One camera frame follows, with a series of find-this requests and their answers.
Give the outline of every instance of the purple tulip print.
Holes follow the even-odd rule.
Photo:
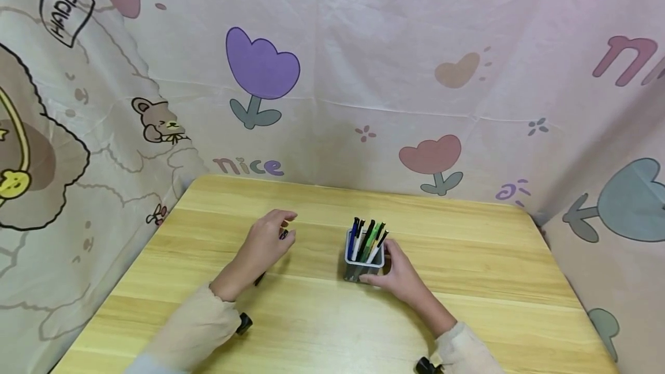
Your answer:
[[[300,77],[300,62],[290,52],[277,52],[266,39],[250,40],[244,30],[226,34],[226,56],[238,85],[251,95],[249,106],[232,99],[231,110],[248,129],[274,125],[282,116],[277,110],[259,111],[261,100],[276,100],[293,89]]]

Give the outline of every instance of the fabric backdrop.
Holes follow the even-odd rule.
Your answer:
[[[662,0],[0,0],[0,361],[45,373],[198,175],[524,208],[665,357]]]

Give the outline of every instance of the pink tulip print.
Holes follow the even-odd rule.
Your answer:
[[[447,134],[437,141],[422,141],[417,147],[402,147],[399,160],[414,172],[433,175],[434,185],[423,184],[420,189],[428,194],[443,196],[458,186],[464,177],[462,172],[455,172],[443,178],[443,172],[455,165],[460,154],[461,142],[455,135]]]
[[[259,111],[262,100],[277,100],[293,89],[300,77],[300,62],[290,52],[277,52],[266,39],[250,40],[240,28],[226,34],[226,56],[238,85],[251,95],[249,106],[232,99],[231,110],[247,129],[270,126],[282,116],[277,110]]]

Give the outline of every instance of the cartoon chick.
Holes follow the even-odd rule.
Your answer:
[[[30,175],[22,170],[3,170],[0,174],[0,200],[23,195],[30,187],[30,180]]]

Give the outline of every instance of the pen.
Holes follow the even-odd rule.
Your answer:
[[[372,263],[372,261],[373,261],[373,260],[375,259],[375,257],[376,257],[376,254],[378,253],[378,249],[380,249],[381,247],[383,247],[383,241],[386,239],[387,235],[388,235],[388,231],[386,231],[385,233],[383,233],[383,235],[381,236],[381,239],[378,240],[378,244],[376,244],[376,247],[372,250],[372,253],[371,253],[370,257],[369,257],[369,259],[367,259],[367,261],[365,262],[365,264],[371,264],[371,263]]]
[[[372,243],[376,239],[376,233],[378,231],[378,227],[375,226],[372,229],[372,234],[370,235],[370,238],[367,239],[367,244],[365,244],[365,247],[363,248],[363,255],[360,256],[360,262],[364,263],[365,260],[367,260],[367,257],[370,255],[372,252]]]
[[[363,225],[365,225],[365,220],[360,220],[360,225],[358,225],[358,231],[354,234],[356,238],[360,236],[360,232],[363,230]]]
[[[363,232],[360,230],[363,226],[363,222],[360,222],[360,227],[358,228],[358,239],[356,240],[356,245],[353,247],[353,256],[351,256],[351,261],[356,261],[356,257],[358,257],[358,250],[360,250],[360,244],[363,243]]]
[[[285,238],[287,238],[287,235],[289,235],[289,231],[287,229],[282,229],[282,233],[279,235],[279,239],[284,240]],[[265,275],[266,272],[263,272],[263,274],[261,274],[261,276],[259,276],[259,278],[256,281],[254,281],[254,286],[258,286],[259,283],[261,283],[261,279],[263,279],[263,276]]]
[[[370,235],[372,235],[373,229],[376,226],[376,222],[374,220],[370,221],[370,225],[367,227],[367,231],[365,233],[365,239],[364,242],[360,244],[360,247],[358,248],[358,255],[356,256],[356,260],[360,261],[360,258],[364,255],[365,249],[367,248],[367,242],[370,240]]]
[[[372,240],[372,250],[376,246],[376,242],[378,239],[381,238],[381,233],[383,233],[383,228],[386,226],[385,222],[382,222],[381,225],[378,227],[378,231],[376,232],[376,238]]]
[[[358,233],[358,223],[360,222],[358,217],[353,219],[353,229],[351,229],[351,236],[349,240],[349,250],[346,251],[347,260],[351,260],[351,255],[353,254],[353,244],[356,240]]]

